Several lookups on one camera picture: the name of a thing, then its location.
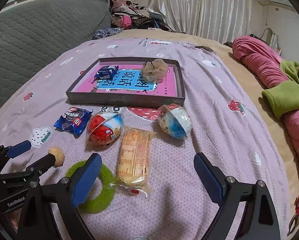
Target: pink blanket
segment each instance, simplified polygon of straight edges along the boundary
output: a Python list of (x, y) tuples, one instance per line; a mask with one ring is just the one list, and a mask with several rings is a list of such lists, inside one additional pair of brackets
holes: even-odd
[[(279, 68), (282, 58), (258, 39), (249, 36), (237, 38), (233, 43), (233, 53), (267, 88), (289, 80)], [(299, 110), (284, 114), (282, 119), (299, 158)]]

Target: blue gripper pad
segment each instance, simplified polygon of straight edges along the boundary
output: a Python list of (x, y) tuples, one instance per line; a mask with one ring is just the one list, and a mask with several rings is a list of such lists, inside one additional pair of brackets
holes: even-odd
[(219, 206), (223, 203), (223, 189), (216, 177), (208, 168), (208, 164), (212, 167), (211, 163), (208, 164), (204, 160), (205, 155), (203, 153), (197, 153), (194, 157), (194, 168), (201, 179), (209, 197), (212, 202), (217, 203)]
[(79, 169), (85, 169), (75, 187), (73, 188), (73, 198), (72, 203), (77, 208), (79, 204), (85, 202), (91, 187), (93, 186), (101, 168), (102, 168), (102, 158), (98, 154), (93, 154), (95, 157), (84, 164), (83, 167)]
[(28, 141), (28, 140), (23, 141), (19, 144), (14, 145), (13, 147), (9, 148), (6, 156), (13, 159), (13, 158), (21, 155), (22, 153), (29, 151), (31, 147), (32, 147), (32, 144), (30, 141)]

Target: white curtain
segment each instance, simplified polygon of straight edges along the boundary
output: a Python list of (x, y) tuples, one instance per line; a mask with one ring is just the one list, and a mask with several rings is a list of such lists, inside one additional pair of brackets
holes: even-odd
[(251, 0), (151, 0), (149, 11), (177, 32), (224, 43), (247, 33)]

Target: blue patterned cloth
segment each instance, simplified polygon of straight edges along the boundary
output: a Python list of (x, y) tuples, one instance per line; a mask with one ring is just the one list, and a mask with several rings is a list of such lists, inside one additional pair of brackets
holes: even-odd
[(120, 28), (105, 28), (93, 32), (93, 40), (98, 40), (101, 38), (106, 38), (120, 33), (122, 30)]

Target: blue snack bag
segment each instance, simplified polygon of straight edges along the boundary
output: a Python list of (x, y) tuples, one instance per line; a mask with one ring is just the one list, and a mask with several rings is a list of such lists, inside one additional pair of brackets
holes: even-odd
[(65, 132), (72, 132), (74, 135), (79, 136), (85, 129), (89, 118), (93, 111), (71, 107), (54, 124), (54, 127)]
[(96, 75), (94, 76), (95, 79), (112, 79), (118, 71), (118, 66), (110, 65), (110, 66), (103, 66), (101, 67)]

